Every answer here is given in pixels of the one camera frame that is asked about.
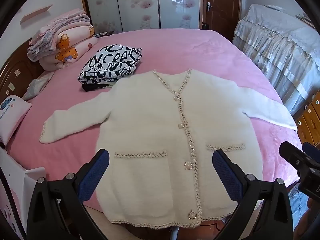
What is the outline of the person right hand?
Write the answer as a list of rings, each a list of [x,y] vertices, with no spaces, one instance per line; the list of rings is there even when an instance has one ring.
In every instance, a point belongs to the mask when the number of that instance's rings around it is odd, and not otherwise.
[[[308,210],[293,232],[293,239],[319,239],[319,202],[309,198]]]

